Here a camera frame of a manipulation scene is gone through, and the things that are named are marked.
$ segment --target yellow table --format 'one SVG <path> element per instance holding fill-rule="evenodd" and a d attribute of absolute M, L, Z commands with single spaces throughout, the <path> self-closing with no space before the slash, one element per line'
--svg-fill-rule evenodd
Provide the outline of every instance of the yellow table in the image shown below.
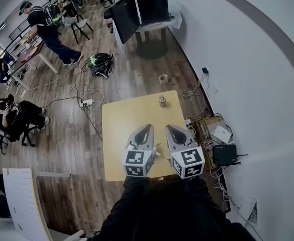
<path fill-rule="evenodd" d="M 165 96 L 166 107 L 160 107 L 159 96 Z M 148 177 L 161 177 L 175 174 L 170 166 L 169 148 L 165 127 L 168 124 L 186 128 L 176 91 L 168 91 L 141 96 L 128 100 L 108 103 L 102 108 L 103 157 L 107 181 L 122 181 L 126 175 L 122 165 L 122 155 L 129 135 L 138 127 L 152 124 L 154 144 L 161 157 L 155 163 Z"/>

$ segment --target wooden floor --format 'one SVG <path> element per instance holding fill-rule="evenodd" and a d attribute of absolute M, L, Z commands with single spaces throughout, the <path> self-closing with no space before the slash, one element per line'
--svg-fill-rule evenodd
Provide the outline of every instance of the wooden floor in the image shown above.
<path fill-rule="evenodd" d="M 91 32 L 88 28 L 84 29 L 90 40 L 81 37 L 80 44 L 76 44 L 72 30 L 67 28 L 61 30 L 60 39 L 66 46 L 83 52 L 82 65 L 90 55 L 98 52 L 114 54 L 114 69 L 109 79 L 92 77 L 89 71 L 85 75 L 82 74 L 77 83 L 79 92 L 88 88 L 100 88 L 105 96 L 104 102 L 114 102 L 177 90 L 185 117 L 200 112 L 204 107 L 201 97 L 180 95 L 181 89 L 194 89 L 197 81 L 172 34 L 167 31 L 168 52 L 160 59 L 140 59 L 135 53 L 137 41 L 134 36 L 120 52 L 113 34 L 103 20 L 105 9 L 101 4 L 90 7 L 94 3 L 95 0 L 89 0 L 80 10 L 82 16 L 89 19 L 89 24 L 94 30 Z M 160 37 L 160 32 L 151 34 L 151 38 L 155 36 Z M 62 66 L 59 58 L 48 48 L 44 50 L 45 56 L 59 73 L 54 74 L 40 59 L 34 60 L 33 64 L 37 70 L 29 70 L 25 76 L 25 81 L 31 88 L 57 79 L 68 69 Z M 46 106 L 54 99 L 69 97 L 69 90 L 74 85 L 79 71 L 80 68 L 74 68 L 49 86 L 26 91 L 22 98 L 20 95 L 25 89 L 21 85 L 11 85 L 1 97 L 11 93 L 18 101 L 29 100 L 38 106 Z M 168 74 L 170 81 L 160 85 L 158 76 L 163 73 Z M 100 93 L 95 91 L 88 91 L 81 97 L 101 99 Z M 102 109 L 89 111 L 88 115 L 101 135 Z M 49 125 L 45 130 L 37 131 L 33 137 L 35 148 L 22 147 L 20 142 L 15 142 L 5 148 L 6 155 L 0 153 L 0 173 L 2 167 L 31 167 L 39 171 L 71 172 L 73 177 L 67 179 L 38 178 L 40 199 L 48 227 L 64 233 L 100 228 L 110 209 L 121 196 L 123 183 L 105 180 L 102 142 L 84 113 L 78 108 L 76 99 L 52 103 L 47 108 L 47 116 L 51 120 Z M 217 196 L 215 192 L 216 189 L 211 189 L 214 198 Z"/>

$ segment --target cap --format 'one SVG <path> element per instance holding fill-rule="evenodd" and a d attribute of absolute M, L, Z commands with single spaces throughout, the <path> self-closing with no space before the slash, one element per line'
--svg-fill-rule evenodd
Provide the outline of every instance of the cap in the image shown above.
<path fill-rule="evenodd" d="M 26 7 L 26 5 L 27 5 L 28 3 L 29 3 L 28 1 L 24 1 L 24 2 L 22 2 L 21 7 L 20 7 L 20 13 L 19 13 L 19 15 L 22 15 L 22 14 L 23 14 L 24 9 L 25 9 L 25 7 Z"/>

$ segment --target can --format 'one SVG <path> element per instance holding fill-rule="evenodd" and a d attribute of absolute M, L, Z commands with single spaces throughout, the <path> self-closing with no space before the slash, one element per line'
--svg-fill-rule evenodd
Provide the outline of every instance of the can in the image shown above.
<path fill-rule="evenodd" d="M 166 106 L 166 97 L 164 97 L 163 95 L 159 96 L 159 104 L 160 104 L 160 107 L 165 107 Z"/>

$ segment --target person in black jacket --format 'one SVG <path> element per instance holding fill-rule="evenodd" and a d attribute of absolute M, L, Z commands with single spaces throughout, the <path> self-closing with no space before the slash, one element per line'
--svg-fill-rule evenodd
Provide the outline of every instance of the person in black jacket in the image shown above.
<path fill-rule="evenodd" d="M 15 141 L 24 132 L 27 124 L 34 124 L 43 130 L 49 123 L 48 117 L 43 117 L 44 108 L 29 101 L 14 102 L 13 95 L 0 98 L 0 130 L 11 136 Z"/>
<path fill-rule="evenodd" d="M 0 58 L 0 83 L 7 83 L 10 79 L 8 65 Z"/>
<path fill-rule="evenodd" d="M 199 176 L 162 180 L 127 177 L 121 199 L 92 241 L 252 240 L 213 202 Z"/>

